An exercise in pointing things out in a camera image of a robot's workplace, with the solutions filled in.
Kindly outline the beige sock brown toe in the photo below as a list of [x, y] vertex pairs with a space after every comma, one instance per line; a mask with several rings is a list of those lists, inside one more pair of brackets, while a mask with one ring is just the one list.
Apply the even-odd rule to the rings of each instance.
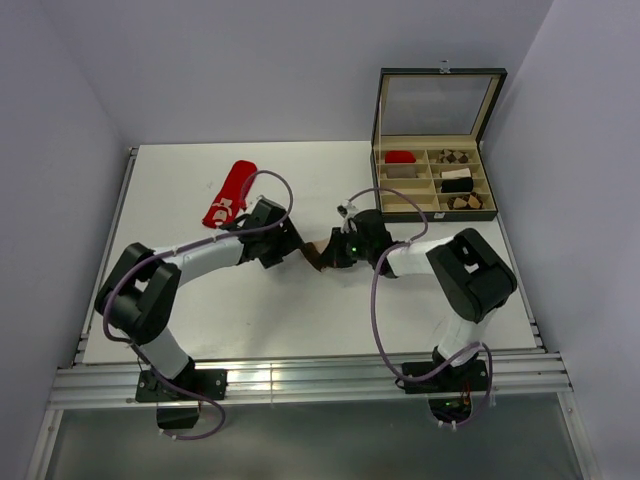
[[324, 256], [324, 252], [327, 249], [329, 242], [329, 239], [307, 242], [300, 249], [307, 262], [319, 272], [329, 266], [328, 261]]

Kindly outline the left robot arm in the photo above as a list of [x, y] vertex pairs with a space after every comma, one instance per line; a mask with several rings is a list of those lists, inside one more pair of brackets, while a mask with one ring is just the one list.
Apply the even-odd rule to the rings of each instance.
[[281, 263], [303, 240], [286, 210], [262, 198], [251, 212], [203, 239], [165, 250], [136, 242], [121, 254], [101, 286], [94, 309], [104, 332], [114, 327], [120, 339], [159, 377], [159, 388], [172, 399], [191, 394], [195, 361], [180, 347], [168, 323], [178, 289], [215, 270], [257, 260], [264, 268]]

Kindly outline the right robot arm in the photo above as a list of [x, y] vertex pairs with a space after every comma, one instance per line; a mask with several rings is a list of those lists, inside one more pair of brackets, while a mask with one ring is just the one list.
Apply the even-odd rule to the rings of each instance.
[[486, 326], [517, 289], [511, 268], [474, 228], [437, 240], [401, 242], [387, 230], [379, 211], [364, 210], [348, 214], [327, 240], [308, 248], [309, 262], [319, 271], [362, 261], [386, 278], [435, 277], [455, 313], [433, 351], [433, 378], [446, 390], [466, 379]]

